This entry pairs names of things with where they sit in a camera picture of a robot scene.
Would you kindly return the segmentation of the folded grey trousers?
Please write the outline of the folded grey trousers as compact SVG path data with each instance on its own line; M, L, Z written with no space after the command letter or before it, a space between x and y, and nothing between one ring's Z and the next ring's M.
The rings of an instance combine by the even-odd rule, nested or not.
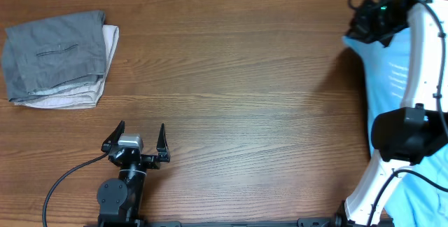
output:
M6 28L1 66L10 102L95 83L106 72L104 11L86 11Z

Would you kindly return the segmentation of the light blue printed t-shirt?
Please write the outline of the light blue printed t-shirt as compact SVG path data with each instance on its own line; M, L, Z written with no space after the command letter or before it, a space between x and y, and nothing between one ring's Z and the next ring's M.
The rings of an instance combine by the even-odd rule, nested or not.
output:
M410 29L394 35L388 47L379 42L362 43L343 37L344 44L363 62L367 93L367 129L382 113L398 109L407 87L410 60ZM402 179L385 210L395 226L447 227L447 193L413 174Z

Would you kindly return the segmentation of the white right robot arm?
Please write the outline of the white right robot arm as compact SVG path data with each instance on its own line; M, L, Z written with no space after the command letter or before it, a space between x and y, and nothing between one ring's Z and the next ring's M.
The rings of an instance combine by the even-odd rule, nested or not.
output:
M370 162L332 226L447 225L447 0L363 0L345 44L362 59Z

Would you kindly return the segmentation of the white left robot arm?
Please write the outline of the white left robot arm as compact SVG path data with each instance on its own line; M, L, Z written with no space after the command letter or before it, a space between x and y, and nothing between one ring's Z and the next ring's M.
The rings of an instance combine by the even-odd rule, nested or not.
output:
M98 188L98 226L147 225L139 213L147 171L158 170L171 159L164 125L157 139L157 154L143 154L143 148L141 135L127 134L124 121L103 142L101 151L120 170L117 178L104 181Z

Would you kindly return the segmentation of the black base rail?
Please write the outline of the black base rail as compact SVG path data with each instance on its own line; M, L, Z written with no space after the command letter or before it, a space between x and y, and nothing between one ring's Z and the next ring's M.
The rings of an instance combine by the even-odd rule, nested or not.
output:
M181 223L179 221L159 221L141 223L91 223L85 227L98 226L143 226L143 227L331 227L356 226L355 223L343 223L340 218L300 218L295 221L237 221L237 222L207 222L207 223Z

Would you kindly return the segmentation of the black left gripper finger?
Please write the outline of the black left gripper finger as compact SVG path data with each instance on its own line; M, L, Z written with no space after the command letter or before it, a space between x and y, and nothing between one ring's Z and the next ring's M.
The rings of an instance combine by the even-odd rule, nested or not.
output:
M101 146L102 152L109 152L113 146L118 144L120 136L125 131L125 121L120 121L116 129L104 140Z
M166 131L164 123L161 124L159 136L157 139L157 154L160 162L169 162L171 160L171 154L167 144Z

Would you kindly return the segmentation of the folded beige garment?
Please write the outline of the folded beige garment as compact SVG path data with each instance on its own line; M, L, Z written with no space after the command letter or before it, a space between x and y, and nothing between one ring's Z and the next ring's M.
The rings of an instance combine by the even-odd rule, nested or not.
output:
M65 92L59 92L47 97L15 102L15 105L28 106L37 109L91 109L95 108L103 95L106 78L115 55L120 30L118 26L104 25L102 27L106 45L106 72L95 84L83 85Z

